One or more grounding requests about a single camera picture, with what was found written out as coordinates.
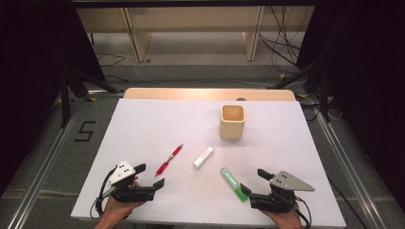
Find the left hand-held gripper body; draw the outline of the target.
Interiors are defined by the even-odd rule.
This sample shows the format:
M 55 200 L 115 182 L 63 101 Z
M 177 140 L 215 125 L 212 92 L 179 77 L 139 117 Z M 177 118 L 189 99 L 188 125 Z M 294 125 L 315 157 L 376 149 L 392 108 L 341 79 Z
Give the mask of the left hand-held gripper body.
M 107 183 L 113 188 L 111 196 L 118 202 L 145 202 L 154 199 L 156 190 L 153 186 L 138 187 L 134 184 L 135 168 L 123 160 L 116 167 Z

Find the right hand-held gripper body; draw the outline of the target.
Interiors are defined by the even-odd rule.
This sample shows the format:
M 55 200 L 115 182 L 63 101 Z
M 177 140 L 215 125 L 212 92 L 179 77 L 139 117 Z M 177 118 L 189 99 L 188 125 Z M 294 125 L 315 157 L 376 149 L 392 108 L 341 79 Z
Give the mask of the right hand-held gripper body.
M 271 180 L 268 180 L 270 192 L 268 194 L 255 194 L 249 196 L 253 209 L 269 211 L 276 214 L 287 213 L 294 209 L 296 204 L 296 191 L 314 192 L 315 188 L 287 171 L 281 171 Z

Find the green highlighter pen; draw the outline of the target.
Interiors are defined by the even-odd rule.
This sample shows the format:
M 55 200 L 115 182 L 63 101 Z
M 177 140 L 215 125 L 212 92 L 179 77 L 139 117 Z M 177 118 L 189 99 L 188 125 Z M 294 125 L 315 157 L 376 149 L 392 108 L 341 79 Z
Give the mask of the green highlighter pen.
M 236 196 L 240 199 L 240 201 L 246 201 L 248 196 L 246 196 L 241 189 L 240 183 L 238 180 L 232 175 L 232 173 L 225 167 L 220 170 L 220 174 L 230 186 L 230 188 L 234 191 Z

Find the red pen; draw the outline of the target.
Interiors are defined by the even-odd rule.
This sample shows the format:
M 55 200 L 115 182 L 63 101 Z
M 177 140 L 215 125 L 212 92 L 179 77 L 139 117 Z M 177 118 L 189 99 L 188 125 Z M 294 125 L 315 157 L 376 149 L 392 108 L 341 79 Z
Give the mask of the red pen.
M 178 152 L 182 149 L 183 144 L 180 144 L 172 153 L 171 155 L 161 164 L 158 170 L 155 172 L 155 177 L 160 176 L 164 170 L 169 165 L 170 161 L 178 154 Z

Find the square wooden pen holder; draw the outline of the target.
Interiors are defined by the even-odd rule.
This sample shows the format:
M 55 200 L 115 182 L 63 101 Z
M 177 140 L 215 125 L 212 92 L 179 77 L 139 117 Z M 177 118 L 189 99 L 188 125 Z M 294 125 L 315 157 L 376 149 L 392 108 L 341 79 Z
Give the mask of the square wooden pen holder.
M 245 109 L 242 105 L 223 105 L 221 108 L 220 137 L 237 140 L 243 136 Z

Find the person's right hand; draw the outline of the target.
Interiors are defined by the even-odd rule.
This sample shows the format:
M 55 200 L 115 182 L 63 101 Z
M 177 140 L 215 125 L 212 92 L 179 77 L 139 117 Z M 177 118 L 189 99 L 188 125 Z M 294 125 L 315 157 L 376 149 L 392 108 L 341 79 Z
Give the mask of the person's right hand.
M 279 229 L 303 229 L 300 217 L 294 211 L 276 214 L 262 210 L 262 213 L 272 219 Z

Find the person's left hand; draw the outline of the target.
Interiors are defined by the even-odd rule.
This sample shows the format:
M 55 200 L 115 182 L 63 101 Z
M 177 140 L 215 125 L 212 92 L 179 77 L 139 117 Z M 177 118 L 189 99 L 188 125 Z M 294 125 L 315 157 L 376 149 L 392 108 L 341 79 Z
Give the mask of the person's left hand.
M 130 216 L 133 211 L 140 207 L 142 202 L 122 203 L 114 198 L 109 198 L 101 219 L 122 219 Z

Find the white foam board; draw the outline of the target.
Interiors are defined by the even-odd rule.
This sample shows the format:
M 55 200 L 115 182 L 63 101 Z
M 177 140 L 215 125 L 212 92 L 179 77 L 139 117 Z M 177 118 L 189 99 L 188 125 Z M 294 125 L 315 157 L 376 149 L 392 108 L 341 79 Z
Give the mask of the white foam board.
M 225 182 L 225 167 L 255 193 L 266 194 L 268 182 L 258 169 L 287 171 L 315 188 L 301 192 L 300 210 L 314 228 L 343 228 L 346 223 L 329 185 L 301 106 L 296 101 L 245 101 L 245 128 L 237 141 L 220 137 L 221 100 L 121 99 L 100 144 L 72 211 L 88 219 L 107 173 L 120 161 L 146 164 L 139 183 L 158 180 L 156 170 L 180 145 L 161 177 L 163 188 L 129 217 L 132 222 L 193 226 L 270 227 L 273 222 Z M 208 147 L 213 154 L 199 168 L 192 162 Z

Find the black tripod stand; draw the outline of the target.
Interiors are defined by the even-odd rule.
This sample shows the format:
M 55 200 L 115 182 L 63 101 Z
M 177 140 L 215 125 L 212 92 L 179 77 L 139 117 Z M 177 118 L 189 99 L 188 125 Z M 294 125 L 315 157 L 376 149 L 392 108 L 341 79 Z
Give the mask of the black tripod stand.
M 330 122 L 328 114 L 328 88 L 329 88 L 329 72 L 327 65 L 323 58 L 317 57 L 313 62 L 308 64 L 305 68 L 300 70 L 298 73 L 294 73 L 291 77 L 282 80 L 280 83 L 274 86 L 268 86 L 271 90 L 282 90 L 286 86 L 295 82 L 296 80 L 307 76 L 307 83 L 304 89 L 307 93 L 314 93 L 316 90 L 320 90 L 321 94 L 321 105 L 320 112 L 321 115 L 327 122 Z
M 68 69 L 66 70 L 59 79 L 60 86 L 60 98 L 62 104 L 62 124 L 61 127 L 64 128 L 71 117 L 71 109 L 69 102 L 68 90 L 71 90 L 76 97 L 86 97 L 89 91 L 84 86 L 84 81 L 90 81 L 92 84 L 104 89 L 108 93 L 118 94 L 123 93 L 123 90 L 116 89 L 100 79 L 89 75 L 79 69 Z

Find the light wooden desk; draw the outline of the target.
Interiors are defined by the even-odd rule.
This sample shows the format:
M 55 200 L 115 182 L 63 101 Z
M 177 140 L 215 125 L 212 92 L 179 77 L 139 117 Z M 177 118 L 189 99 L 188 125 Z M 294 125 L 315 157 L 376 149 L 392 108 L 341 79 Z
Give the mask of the light wooden desk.
M 87 33 L 125 33 L 133 56 L 144 60 L 154 32 L 238 32 L 246 59 L 255 58 L 261 31 L 306 31 L 314 6 L 79 9 Z

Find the black curtain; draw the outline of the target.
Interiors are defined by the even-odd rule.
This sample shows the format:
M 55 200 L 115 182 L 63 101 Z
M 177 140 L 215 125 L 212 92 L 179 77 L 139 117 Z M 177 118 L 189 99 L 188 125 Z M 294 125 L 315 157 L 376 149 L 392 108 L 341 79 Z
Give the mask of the black curtain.
M 405 0 L 315 0 L 298 66 L 319 59 L 329 91 L 405 212 Z
M 0 196 L 71 69 L 104 78 L 72 0 L 0 0 Z

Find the metal floor rail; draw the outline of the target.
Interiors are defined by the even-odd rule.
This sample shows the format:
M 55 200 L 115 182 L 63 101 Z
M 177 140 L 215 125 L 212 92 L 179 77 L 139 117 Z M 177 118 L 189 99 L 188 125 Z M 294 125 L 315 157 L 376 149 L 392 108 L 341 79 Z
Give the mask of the metal floor rail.
M 368 223 L 370 224 L 370 229 L 387 229 L 387 225 L 384 222 L 382 215 L 379 213 L 372 196 L 369 194 L 366 186 L 361 181 L 359 174 L 350 162 L 350 159 L 331 124 L 325 119 L 325 116 L 329 115 L 323 115 L 320 109 L 318 109 L 316 115 L 317 121 L 332 148 L 333 154 L 335 155 Z
M 48 176 L 51 173 L 52 167 L 56 162 L 62 148 L 67 140 L 75 123 L 77 113 L 85 103 L 84 98 L 77 99 L 72 105 L 71 117 L 68 119 L 63 127 L 58 129 L 52 146 L 48 150 L 45 158 L 41 162 L 41 166 L 35 173 L 29 188 L 21 193 L 21 201 L 17 205 L 15 211 L 11 216 L 11 220 L 7 225 L 7 229 L 22 229 L 32 208 L 40 195 Z

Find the black metal frame bar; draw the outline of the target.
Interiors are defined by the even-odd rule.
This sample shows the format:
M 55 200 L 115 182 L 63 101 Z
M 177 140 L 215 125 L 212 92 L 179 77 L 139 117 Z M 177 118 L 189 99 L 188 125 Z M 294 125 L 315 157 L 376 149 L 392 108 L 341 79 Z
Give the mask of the black metal frame bar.
M 316 6 L 322 0 L 71 0 L 77 8 Z

